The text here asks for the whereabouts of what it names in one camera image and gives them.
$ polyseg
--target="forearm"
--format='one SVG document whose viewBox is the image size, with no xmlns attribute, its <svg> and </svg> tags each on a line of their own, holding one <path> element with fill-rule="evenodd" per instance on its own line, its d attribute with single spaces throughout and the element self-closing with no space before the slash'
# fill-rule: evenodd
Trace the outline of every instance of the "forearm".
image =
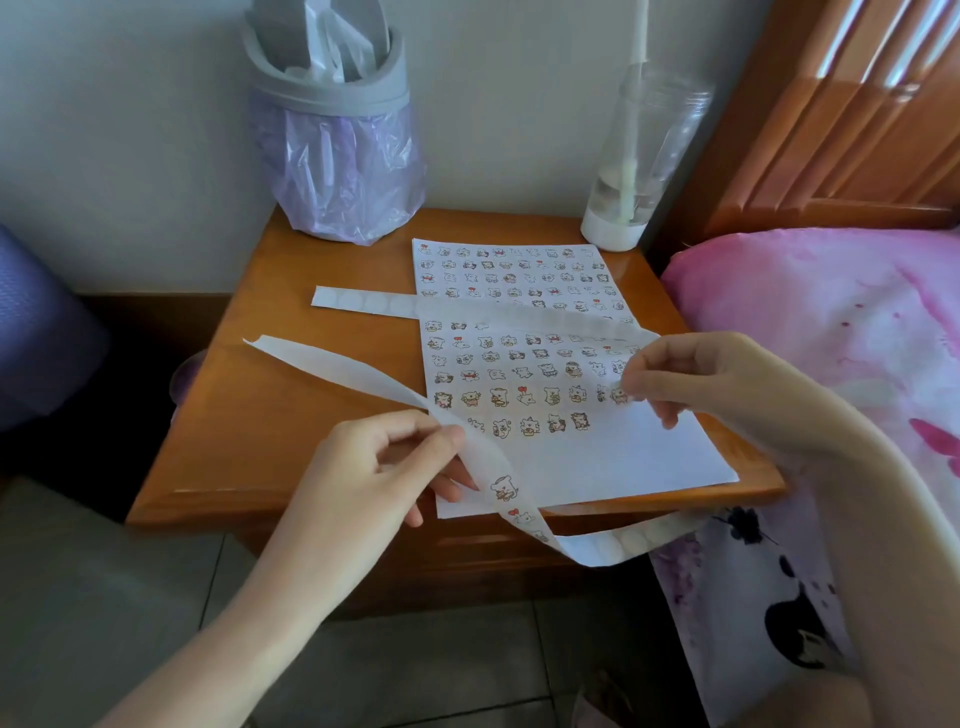
<svg viewBox="0 0 960 728">
<path fill-rule="evenodd" d="M 879 433 L 851 437 L 810 474 L 876 724 L 955 724 L 956 534 L 917 472 Z"/>
<path fill-rule="evenodd" d="M 245 587 L 97 728 L 239 728 L 321 618 Z"/>
</svg>

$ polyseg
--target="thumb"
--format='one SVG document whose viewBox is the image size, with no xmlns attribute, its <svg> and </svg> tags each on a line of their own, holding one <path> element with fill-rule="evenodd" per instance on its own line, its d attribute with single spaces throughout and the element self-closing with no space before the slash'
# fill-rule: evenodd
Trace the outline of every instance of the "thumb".
<svg viewBox="0 0 960 728">
<path fill-rule="evenodd" d="M 416 499 L 433 477 L 457 456 L 466 439 L 464 429 L 458 425 L 441 427 L 391 471 L 393 487 L 401 495 Z"/>
<path fill-rule="evenodd" d="M 635 400 L 674 401 L 692 409 L 704 409 L 708 376 L 645 370 L 623 377 L 620 388 Z"/>
</svg>

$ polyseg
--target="white paper strip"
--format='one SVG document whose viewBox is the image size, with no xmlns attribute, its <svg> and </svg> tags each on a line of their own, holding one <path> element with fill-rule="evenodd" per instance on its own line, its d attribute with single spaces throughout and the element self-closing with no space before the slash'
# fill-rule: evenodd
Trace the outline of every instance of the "white paper strip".
<svg viewBox="0 0 960 728">
<path fill-rule="evenodd" d="M 527 484 L 499 445 L 451 412 L 363 362 L 273 336 L 248 344 L 262 352 L 359 392 L 426 409 L 444 425 L 459 425 L 467 434 L 460 457 L 484 501 L 501 518 L 560 553 L 587 567 L 605 567 L 646 553 L 699 527 L 707 512 L 686 511 L 647 522 L 582 536 L 555 536 L 531 500 Z"/>
</svg>

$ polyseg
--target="wooden headboard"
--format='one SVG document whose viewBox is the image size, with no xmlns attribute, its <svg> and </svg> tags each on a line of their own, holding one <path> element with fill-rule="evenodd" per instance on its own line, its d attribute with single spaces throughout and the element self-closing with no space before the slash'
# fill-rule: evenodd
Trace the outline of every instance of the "wooden headboard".
<svg viewBox="0 0 960 728">
<path fill-rule="evenodd" d="M 960 0 L 776 0 L 655 264 L 728 232 L 955 224 L 959 36 Z"/>
</svg>

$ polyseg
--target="water bottle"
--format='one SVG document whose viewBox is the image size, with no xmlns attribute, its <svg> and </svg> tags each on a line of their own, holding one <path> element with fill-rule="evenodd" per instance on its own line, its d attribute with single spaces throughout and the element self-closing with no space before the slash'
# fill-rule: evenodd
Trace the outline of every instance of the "water bottle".
<svg viewBox="0 0 960 728">
<path fill-rule="evenodd" d="M 589 242 L 636 247 L 711 98 L 709 86 L 650 62 L 627 68 L 580 227 Z"/>
</svg>

